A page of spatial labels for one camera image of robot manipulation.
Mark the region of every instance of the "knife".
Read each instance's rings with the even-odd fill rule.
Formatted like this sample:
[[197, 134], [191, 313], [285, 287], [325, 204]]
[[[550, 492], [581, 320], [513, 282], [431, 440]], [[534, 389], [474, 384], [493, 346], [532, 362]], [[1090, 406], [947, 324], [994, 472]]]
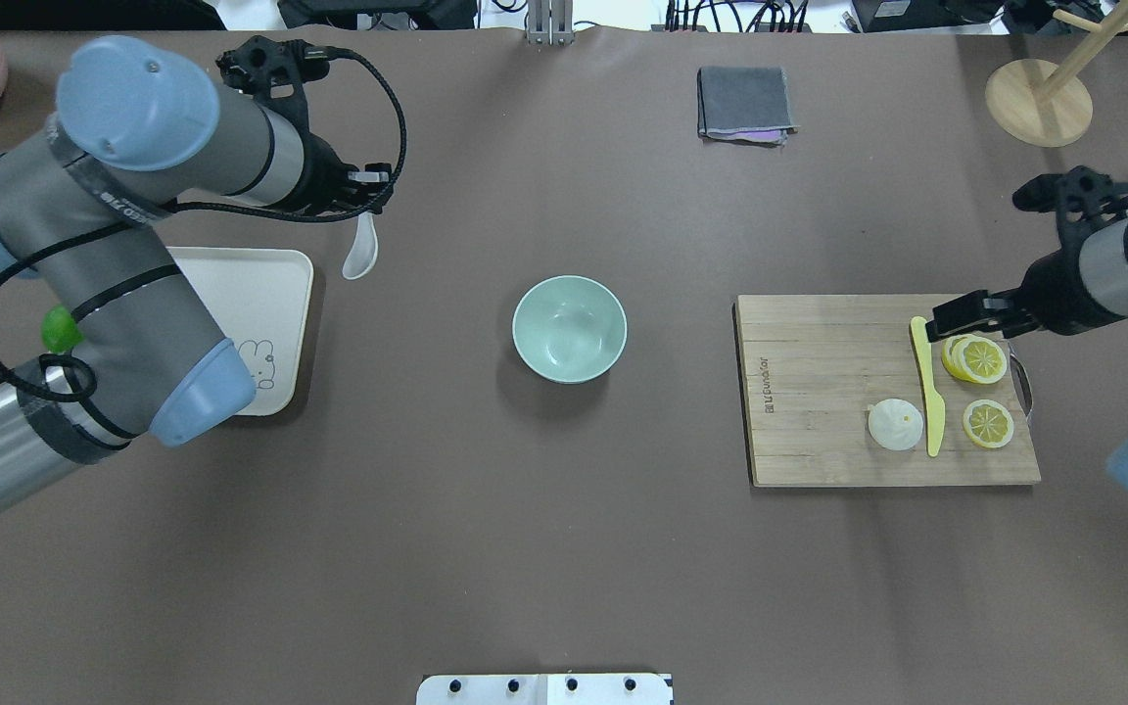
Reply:
[[913, 316], [908, 325], [913, 335], [913, 352], [916, 353], [916, 370], [922, 376], [922, 397], [925, 398], [925, 449], [931, 458], [938, 457], [938, 448], [943, 447], [943, 424], [946, 409], [943, 396], [934, 389], [934, 358], [931, 354], [931, 336], [925, 333], [925, 318]]

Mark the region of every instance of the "robotic arm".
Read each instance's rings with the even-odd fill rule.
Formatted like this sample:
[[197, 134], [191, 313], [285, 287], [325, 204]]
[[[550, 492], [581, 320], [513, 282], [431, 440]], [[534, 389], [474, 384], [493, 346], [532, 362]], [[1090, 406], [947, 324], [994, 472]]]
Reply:
[[[1040, 175], [1013, 202], [1023, 211], [1056, 211], [1060, 250], [1030, 264], [1016, 289], [979, 290], [935, 307], [928, 338], [968, 331], [1077, 335], [1128, 318], [1128, 183], [1077, 167]], [[1128, 446], [1113, 452], [1109, 469], [1128, 490]]]
[[[151, 226], [195, 209], [300, 222], [380, 212], [404, 144], [396, 168], [361, 170], [308, 130], [301, 85], [335, 58], [373, 72], [403, 138], [394, 92], [344, 49], [256, 36], [217, 62], [227, 86], [126, 36], [72, 55], [58, 113], [0, 155], [0, 285], [44, 277], [85, 340], [14, 370], [0, 362], [0, 510], [141, 433], [179, 446], [249, 405], [250, 373]], [[273, 98], [274, 86], [292, 91]], [[176, 204], [187, 188], [268, 210]]]

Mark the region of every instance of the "cutting board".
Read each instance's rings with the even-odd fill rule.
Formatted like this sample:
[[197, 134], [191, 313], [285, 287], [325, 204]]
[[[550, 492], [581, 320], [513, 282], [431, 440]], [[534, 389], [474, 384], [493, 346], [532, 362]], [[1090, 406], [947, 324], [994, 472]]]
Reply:
[[[913, 316], [932, 317], [952, 293], [739, 296], [734, 318], [756, 486], [977, 486], [1039, 482], [1029, 424], [1010, 374], [997, 384], [954, 379], [934, 353], [946, 402], [937, 458], [925, 434], [913, 450], [885, 450], [869, 435], [869, 406], [906, 398], [925, 412], [909, 341]], [[1007, 343], [994, 336], [1007, 352]], [[963, 409], [993, 398], [1016, 421], [1011, 442], [987, 450], [963, 433]]]

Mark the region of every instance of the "brown tabletop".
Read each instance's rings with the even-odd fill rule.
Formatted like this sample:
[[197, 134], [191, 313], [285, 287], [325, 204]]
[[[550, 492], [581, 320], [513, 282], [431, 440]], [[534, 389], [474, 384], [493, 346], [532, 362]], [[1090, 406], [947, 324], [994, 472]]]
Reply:
[[[755, 491], [740, 293], [934, 293], [1021, 281], [1057, 248], [1008, 197], [1078, 164], [1128, 179], [1128, 37], [1083, 71], [1094, 123], [1049, 151], [984, 106], [1021, 36], [293, 33], [372, 59], [406, 108], [370, 276], [350, 227], [185, 213], [169, 245], [317, 266], [303, 380], [276, 416], [152, 438], [0, 515], [0, 702], [376, 702], [426, 673], [649, 669], [684, 704], [1128, 702], [1128, 321], [1016, 341], [1033, 487]], [[5, 36], [0, 151], [39, 129], [88, 35]], [[233, 34], [148, 37], [211, 68]], [[787, 147], [695, 136], [695, 69], [786, 68]], [[356, 63], [309, 86], [352, 161], [393, 160]], [[613, 372], [536, 378], [511, 349], [546, 276], [629, 314]], [[0, 350], [41, 351], [39, 282]]]

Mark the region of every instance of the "folded cloth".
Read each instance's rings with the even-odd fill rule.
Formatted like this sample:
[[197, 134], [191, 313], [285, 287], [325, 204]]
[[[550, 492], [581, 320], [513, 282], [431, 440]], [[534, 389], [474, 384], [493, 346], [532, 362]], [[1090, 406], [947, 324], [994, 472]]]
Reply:
[[699, 138], [781, 144], [797, 125], [781, 67], [703, 67]]

